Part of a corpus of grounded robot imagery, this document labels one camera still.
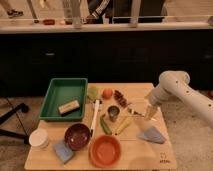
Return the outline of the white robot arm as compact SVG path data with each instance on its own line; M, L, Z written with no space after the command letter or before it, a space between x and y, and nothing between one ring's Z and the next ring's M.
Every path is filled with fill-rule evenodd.
M213 129L213 100L192 89L189 83L190 76L186 71L162 72L158 85L148 94L149 104L160 106L170 96L176 96Z

